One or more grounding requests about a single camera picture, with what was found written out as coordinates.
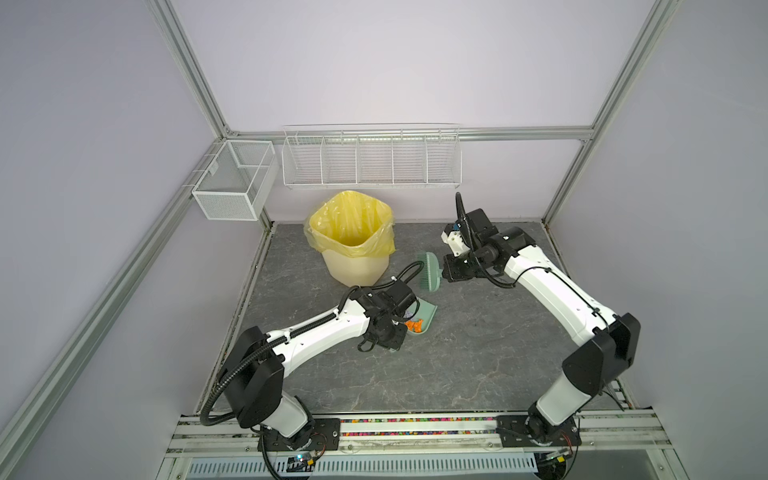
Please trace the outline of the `green plastic dustpan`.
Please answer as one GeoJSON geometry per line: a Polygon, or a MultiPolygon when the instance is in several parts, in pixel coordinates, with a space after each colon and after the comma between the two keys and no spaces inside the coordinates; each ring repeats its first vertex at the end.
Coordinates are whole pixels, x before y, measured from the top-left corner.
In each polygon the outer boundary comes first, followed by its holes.
{"type": "Polygon", "coordinates": [[[417,298],[416,301],[406,310],[404,314],[405,325],[406,325],[406,322],[409,320],[413,320],[413,321],[422,320],[423,331],[420,334],[414,334],[408,330],[408,333],[410,335],[415,335],[415,336],[424,334],[429,329],[432,323],[432,320],[435,317],[436,312],[437,312],[436,305],[426,300],[417,298]]]}

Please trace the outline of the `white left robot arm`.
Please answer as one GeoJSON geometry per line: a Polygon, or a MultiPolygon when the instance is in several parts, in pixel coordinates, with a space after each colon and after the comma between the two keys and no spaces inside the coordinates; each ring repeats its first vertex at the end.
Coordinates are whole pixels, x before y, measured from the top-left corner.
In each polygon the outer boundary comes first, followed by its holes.
{"type": "Polygon", "coordinates": [[[300,366],[350,339],[358,350],[376,347],[397,351],[407,335],[409,309],[419,299],[409,286],[425,268],[423,260],[407,265],[380,285],[354,285],[333,308],[293,326],[263,332],[252,327],[238,337],[219,370],[199,413],[203,426],[236,420],[243,429],[268,430],[303,445],[314,433],[308,408],[285,392],[284,380],[300,366]]]}

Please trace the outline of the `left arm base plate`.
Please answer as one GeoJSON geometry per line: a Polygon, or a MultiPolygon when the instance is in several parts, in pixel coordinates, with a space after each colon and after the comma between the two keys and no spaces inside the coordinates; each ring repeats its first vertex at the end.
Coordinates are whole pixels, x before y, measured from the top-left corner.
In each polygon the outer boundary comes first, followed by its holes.
{"type": "Polygon", "coordinates": [[[291,437],[285,437],[277,430],[264,428],[261,437],[269,452],[336,451],[341,439],[341,419],[315,418],[291,437]]]}

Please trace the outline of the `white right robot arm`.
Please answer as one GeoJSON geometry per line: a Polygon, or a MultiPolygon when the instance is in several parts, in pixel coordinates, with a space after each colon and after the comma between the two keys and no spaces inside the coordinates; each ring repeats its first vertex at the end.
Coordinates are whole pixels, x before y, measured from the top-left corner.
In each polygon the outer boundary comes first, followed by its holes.
{"type": "Polygon", "coordinates": [[[516,433],[549,444],[576,428],[575,414],[634,363],[641,325],[616,314],[579,287],[518,227],[500,230],[481,209],[455,196],[457,219],[441,235],[449,282],[485,279],[501,289],[523,287],[563,326],[576,349],[551,387],[528,410],[516,433]]]}

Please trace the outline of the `green hand brush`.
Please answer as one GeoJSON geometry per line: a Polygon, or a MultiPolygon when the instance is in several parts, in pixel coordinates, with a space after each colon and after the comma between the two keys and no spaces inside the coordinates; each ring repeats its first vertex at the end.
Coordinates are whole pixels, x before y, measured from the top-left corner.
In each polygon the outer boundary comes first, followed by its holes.
{"type": "Polygon", "coordinates": [[[437,255],[433,252],[424,251],[417,255],[417,260],[423,263],[423,269],[419,273],[420,287],[430,293],[439,289],[442,278],[442,271],[437,255]]]}

